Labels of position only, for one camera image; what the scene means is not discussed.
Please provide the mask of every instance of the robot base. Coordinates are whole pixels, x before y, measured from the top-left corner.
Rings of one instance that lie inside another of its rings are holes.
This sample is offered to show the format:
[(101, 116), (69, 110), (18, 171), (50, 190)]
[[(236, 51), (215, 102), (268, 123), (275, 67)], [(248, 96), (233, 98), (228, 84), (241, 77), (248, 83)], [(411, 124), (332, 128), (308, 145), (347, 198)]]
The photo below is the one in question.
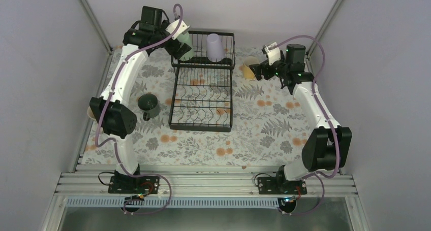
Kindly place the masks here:
[(288, 181), (284, 174), (284, 165), (279, 167), (275, 177), (258, 177), (259, 194), (307, 194), (304, 180)]
[[(133, 175), (139, 175), (138, 169)], [(110, 194), (157, 194), (159, 190), (160, 179), (157, 176), (145, 176), (141, 178), (132, 178), (115, 171), (114, 176), (111, 177), (108, 193)], [(149, 188), (153, 186), (152, 191), (149, 193)]]
[(280, 186), (277, 183), (276, 177), (258, 177), (257, 178), (259, 194), (294, 194), (298, 195), (298, 187), (301, 194), (307, 194), (307, 188), (303, 187), (303, 181), (285, 181), (285, 183)]

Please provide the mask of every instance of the dish rack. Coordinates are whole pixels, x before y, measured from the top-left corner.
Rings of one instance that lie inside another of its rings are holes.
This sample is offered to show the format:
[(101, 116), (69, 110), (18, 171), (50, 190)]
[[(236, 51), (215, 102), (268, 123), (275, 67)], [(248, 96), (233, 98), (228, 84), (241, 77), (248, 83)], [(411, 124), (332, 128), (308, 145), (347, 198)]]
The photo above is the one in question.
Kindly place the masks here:
[[(206, 57), (206, 37), (218, 34), (225, 58)], [(232, 129), (232, 73), (235, 67), (233, 33), (190, 31), (195, 56), (188, 61), (171, 57), (175, 86), (169, 127), (176, 130), (230, 132)]]

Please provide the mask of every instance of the patterned mat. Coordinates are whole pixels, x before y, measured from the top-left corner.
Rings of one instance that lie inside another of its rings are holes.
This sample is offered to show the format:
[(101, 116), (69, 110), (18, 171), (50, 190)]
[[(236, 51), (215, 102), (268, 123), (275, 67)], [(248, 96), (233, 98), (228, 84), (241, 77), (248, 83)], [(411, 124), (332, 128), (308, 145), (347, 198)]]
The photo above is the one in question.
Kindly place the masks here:
[[(109, 82), (120, 54), (121, 50), (117, 49), (105, 83)], [(155, 51), (150, 55), (132, 88), (129, 105), (138, 117), (132, 138), (140, 163), (280, 166), (299, 157), (311, 133), (299, 103), (287, 88), (280, 89), (278, 78), (256, 81), (243, 77), (241, 65), (244, 58), (265, 59), (260, 49), (235, 48), (235, 56), (233, 110), (218, 112), (220, 116), (232, 113), (232, 131), (214, 133), (169, 128), (175, 74), (165, 51)], [(149, 92), (159, 99), (161, 112), (156, 118), (144, 121), (136, 101)], [(94, 145), (95, 131), (96, 124), (93, 124), (82, 163), (116, 163), (112, 144), (107, 143), (101, 148)], [(107, 135), (101, 135), (101, 140), (105, 138)]]

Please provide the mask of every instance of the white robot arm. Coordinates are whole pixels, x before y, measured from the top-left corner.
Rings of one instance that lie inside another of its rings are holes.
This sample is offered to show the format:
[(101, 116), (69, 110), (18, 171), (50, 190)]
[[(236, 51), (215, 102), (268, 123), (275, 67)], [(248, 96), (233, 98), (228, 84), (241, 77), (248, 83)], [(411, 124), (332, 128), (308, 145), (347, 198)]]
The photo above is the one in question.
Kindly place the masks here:
[[(143, 7), (141, 20), (135, 22), (132, 28), (125, 33), (123, 41), (125, 45), (122, 48), (120, 61), (111, 80), (99, 98), (93, 97), (90, 100), (90, 108), (98, 123), (100, 123), (99, 119), (104, 105), (109, 104), (105, 115), (103, 115), (101, 125), (104, 132), (113, 139), (112, 143), (117, 145), (118, 158), (121, 159), (122, 166), (117, 165), (116, 173), (123, 175), (121, 176), (123, 179), (128, 178), (127, 173), (139, 174), (139, 164), (135, 157), (130, 136), (136, 126), (137, 119), (136, 115), (128, 109), (130, 92), (139, 70), (142, 69), (149, 54), (157, 48), (165, 48), (175, 58), (182, 57), (191, 50), (191, 47), (187, 44), (183, 44), (176, 39), (179, 35), (186, 34), (190, 26), (182, 19), (177, 19), (172, 23), (169, 23), (169, 20), (161, 22), (162, 12), (160, 9)], [(139, 29), (134, 29), (137, 23), (140, 23), (140, 27)], [(165, 43), (152, 49), (138, 52), (147, 44), (160, 41), (169, 35), (171, 35), (171, 39)]]
[[(314, 39), (309, 36), (297, 36), (289, 40), (300, 37)], [(313, 74), (305, 71), (305, 46), (288, 44), (286, 56), (280, 51), (277, 43), (264, 46), (262, 51), (268, 60), (250, 65), (256, 79), (261, 80), (263, 77), (268, 80), (273, 76), (279, 77), (282, 88), (287, 87), (291, 95), (298, 100), (310, 128), (313, 129), (300, 158), (281, 166), (276, 174), (274, 181), (276, 183), (272, 185), (276, 190), (273, 193), (288, 193), (292, 188), (301, 186), (302, 179), (314, 172), (343, 167), (352, 132), (348, 127), (341, 127), (329, 113), (319, 94)]]

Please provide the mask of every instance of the gray leaf pattern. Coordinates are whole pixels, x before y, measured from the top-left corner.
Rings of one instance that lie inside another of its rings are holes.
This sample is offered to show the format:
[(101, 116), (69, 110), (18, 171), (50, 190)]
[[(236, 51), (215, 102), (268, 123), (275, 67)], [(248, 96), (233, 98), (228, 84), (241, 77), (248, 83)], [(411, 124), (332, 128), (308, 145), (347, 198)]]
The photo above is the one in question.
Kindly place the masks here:
[[(165, 51), (151, 53), (138, 72), (128, 105), (138, 118), (130, 137), (136, 159), (141, 164), (281, 166), (299, 157), (311, 132), (301, 107), (286, 88), (280, 89), (277, 78), (257, 81), (243, 77), (239, 69), (241, 61), (250, 55), (260, 61), (265, 60), (261, 49), (235, 48), (235, 53), (237, 64), (232, 72), (233, 110), (230, 112), (234, 120), (230, 133), (169, 128), (175, 70)], [(121, 50), (114, 51), (105, 86), (120, 62), (120, 54)], [(220, 82), (227, 83), (225, 79), (220, 77)], [(143, 121), (137, 99), (149, 92), (157, 96), (161, 111), (156, 118)], [(116, 163), (112, 144), (95, 147), (96, 126), (93, 124), (91, 127), (83, 164)], [(108, 137), (100, 135), (101, 140)]]
[(160, 77), (165, 74), (165, 71), (162, 69), (159, 69), (158, 67), (151, 66), (151, 65), (144, 65), (142, 67), (143, 72), (141, 73), (142, 78), (147, 77)]
[(256, 99), (257, 96), (262, 94), (262, 87), (259, 87), (258, 85), (243, 85), (239, 90), (236, 91), (235, 96), (244, 99)]
[(271, 144), (275, 141), (275, 139), (271, 136), (265, 136), (264, 138), (260, 139), (260, 145), (264, 146), (266, 148), (269, 148)]
[(283, 115), (286, 115), (289, 113), (289, 109), (282, 107), (282, 105), (280, 105), (278, 103), (274, 104), (274, 106), (272, 106), (272, 108), (276, 114), (281, 113)]
[(292, 153), (292, 149), (293, 147), (289, 141), (283, 141), (282, 144), (280, 145), (280, 150), (284, 151), (287, 154)]
[(283, 119), (281, 121), (280, 119), (275, 119), (275, 121), (268, 119), (268, 122), (265, 123), (264, 127), (260, 131), (260, 133), (264, 133), (271, 136), (283, 136), (286, 131), (290, 131), (292, 129), (292, 126), (290, 126), (290, 123), (286, 123), (286, 120)]

